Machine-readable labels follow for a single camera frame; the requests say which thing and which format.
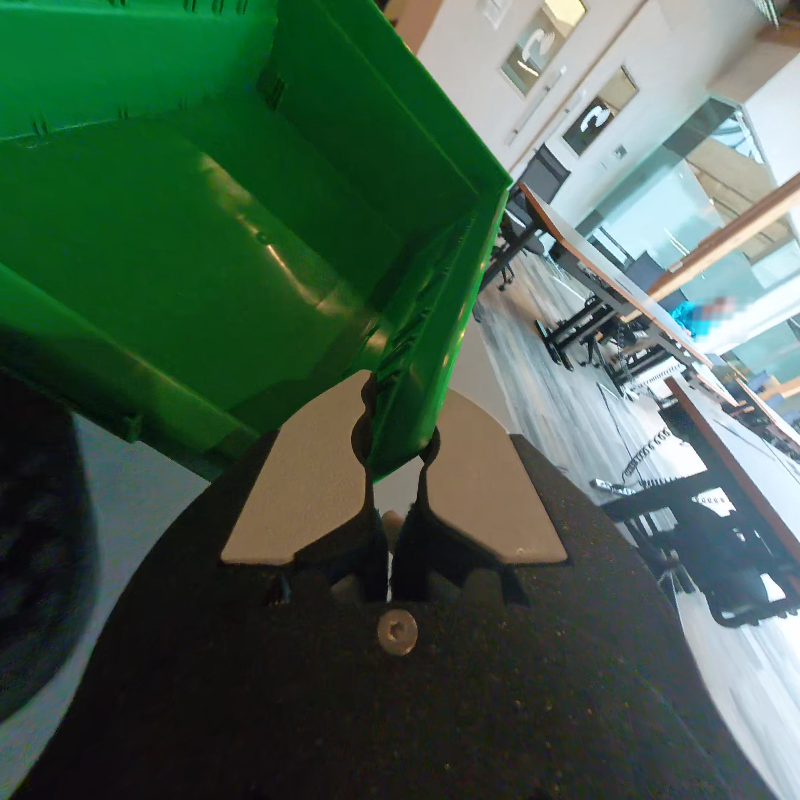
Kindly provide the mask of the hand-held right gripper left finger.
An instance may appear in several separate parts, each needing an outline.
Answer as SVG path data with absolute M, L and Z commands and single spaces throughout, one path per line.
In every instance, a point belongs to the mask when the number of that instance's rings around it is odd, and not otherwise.
M 295 412 L 277 433 L 221 562 L 353 578 L 384 602 L 388 545 L 369 465 L 375 375 L 360 370 Z

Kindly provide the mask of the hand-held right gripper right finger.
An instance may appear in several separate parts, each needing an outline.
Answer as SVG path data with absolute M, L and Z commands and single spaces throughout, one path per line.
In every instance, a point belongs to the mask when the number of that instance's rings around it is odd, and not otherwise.
M 393 599 L 429 603 L 436 582 L 462 595 L 530 606 L 517 568 L 563 565 L 568 554 L 510 432 L 465 395 L 447 390 L 421 454 L 415 500 L 397 534 Z

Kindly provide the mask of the green plastic bin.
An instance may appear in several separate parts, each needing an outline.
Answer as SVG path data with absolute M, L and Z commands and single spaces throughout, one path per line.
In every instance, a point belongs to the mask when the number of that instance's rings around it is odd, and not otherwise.
M 431 440 L 511 178 L 373 2 L 2 2 L 2 366 L 209 480 Z

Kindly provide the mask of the black office chair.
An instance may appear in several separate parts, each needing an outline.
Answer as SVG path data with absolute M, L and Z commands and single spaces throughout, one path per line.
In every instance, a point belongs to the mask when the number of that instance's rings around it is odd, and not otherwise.
M 545 254 L 538 233 L 543 233 L 543 223 L 538 213 L 530 209 L 522 186 L 527 185 L 544 202 L 551 203 L 571 175 L 555 155 L 543 145 L 528 162 L 522 175 L 512 185 L 499 228 L 503 245 L 495 247 L 496 255 L 504 255 L 505 250 L 514 245 L 526 229 L 536 223 L 533 233 L 522 247 L 521 252 L 528 255 Z
M 639 482 L 640 491 L 594 478 L 593 489 L 614 497 L 606 515 L 624 525 L 658 581 L 669 576 L 686 594 L 705 597 L 711 617 L 727 629 L 798 617 L 798 566 L 771 547 L 752 521 L 736 510 L 720 515 L 702 495 L 645 499 L 667 479 Z

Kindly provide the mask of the wooden top desk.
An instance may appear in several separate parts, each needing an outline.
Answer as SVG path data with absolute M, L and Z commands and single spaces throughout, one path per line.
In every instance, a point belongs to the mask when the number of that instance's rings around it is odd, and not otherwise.
M 689 431 L 679 434 L 691 442 L 710 478 L 737 511 L 750 515 L 799 559 L 799 485 L 794 462 L 767 444 L 737 420 L 725 415 L 706 395 L 679 376 L 665 385 L 675 398 L 663 416 L 680 410 L 690 420 Z
M 565 272 L 587 288 L 590 301 L 572 317 L 555 328 L 536 322 L 536 330 L 551 359 L 567 370 L 575 369 L 568 348 L 575 342 L 590 337 L 612 318 L 622 319 L 635 312 L 655 327 L 657 345 L 667 356 L 676 358 L 688 367 L 703 364 L 711 367 L 711 360 L 701 352 L 690 336 L 683 332 L 671 315 L 616 267 L 597 247 L 566 223 L 553 208 L 536 195 L 528 185 L 519 189 L 525 197 L 532 221 L 510 245 L 486 268 L 481 289 L 485 289 L 523 248 L 532 243 L 538 230 L 545 230 L 569 256 L 563 264 Z

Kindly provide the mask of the black textured wrist rest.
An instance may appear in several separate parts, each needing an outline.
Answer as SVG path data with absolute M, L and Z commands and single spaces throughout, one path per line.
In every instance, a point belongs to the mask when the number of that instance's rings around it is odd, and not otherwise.
M 69 412 L 1 377 L 1 721 L 60 671 L 98 592 L 97 532 Z

